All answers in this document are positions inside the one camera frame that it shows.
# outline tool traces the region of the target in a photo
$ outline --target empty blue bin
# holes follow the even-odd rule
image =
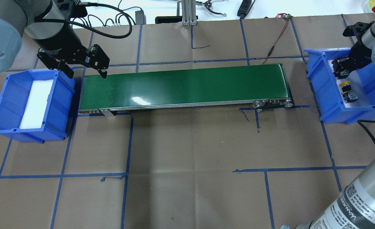
[[[33,94],[30,97],[32,84],[35,81],[37,83],[48,82],[48,87],[51,90],[49,92],[49,89],[47,89],[43,93],[45,100],[47,100],[43,102],[46,106],[45,110],[40,108],[36,111],[41,113],[36,117],[36,120],[39,120],[39,123],[36,123],[37,127],[23,128],[24,114],[29,114],[32,110],[37,109],[35,103],[31,106],[32,110],[29,108],[29,98],[32,97],[36,100],[37,96]],[[66,138],[65,130],[70,103],[75,93],[74,85],[73,79],[57,70],[28,70],[7,75],[0,94],[0,135],[19,142],[37,143],[61,141]],[[34,123],[30,123],[30,116],[27,116],[26,119],[28,119],[29,126],[33,126]]]
[[[326,123],[351,124],[359,119],[375,119],[375,65],[373,63],[354,71],[345,79],[350,80],[352,87],[359,90],[360,97],[356,102],[346,105],[330,60],[347,56],[350,48],[305,49],[305,52],[309,53],[308,78],[314,87],[321,110],[320,120]]]

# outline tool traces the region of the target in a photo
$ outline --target metal bracket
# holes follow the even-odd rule
[[[104,115],[104,116],[107,116],[107,117],[114,117],[114,113],[112,111],[110,111],[109,109],[99,109],[100,112]]]
[[[195,0],[182,0],[182,24],[184,26],[197,25]]]
[[[253,107],[257,112],[261,112],[264,109],[274,109],[274,108],[290,108],[293,106],[293,101],[291,98],[282,99],[264,99],[264,100],[254,100]]]

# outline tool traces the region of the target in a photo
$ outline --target red wire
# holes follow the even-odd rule
[[[279,36],[278,36],[278,39],[275,41],[275,43],[274,43],[274,45],[273,46],[275,46],[276,45],[276,43],[278,43],[278,40],[279,40],[279,38],[281,38],[281,36],[282,36],[282,34],[284,33],[284,31],[285,31],[285,29],[286,29],[286,26],[288,26],[288,22],[289,22],[289,18],[288,19],[286,19],[286,23],[285,23],[285,26],[283,27],[283,29],[282,29],[282,31],[281,31],[281,33],[279,34]],[[265,62],[268,60],[268,58],[269,58],[269,56],[267,56],[266,57],[266,59],[265,59],[265,61],[261,64],[261,65],[263,65],[263,64],[265,64]]]

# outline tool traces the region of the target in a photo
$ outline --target white bin bottom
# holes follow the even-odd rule
[[[32,83],[20,129],[41,128],[52,84],[53,80],[35,80]]]

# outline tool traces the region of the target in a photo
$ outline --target conveyor belt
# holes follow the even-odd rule
[[[293,104],[281,64],[86,76],[79,112],[252,102],[257,108]]]

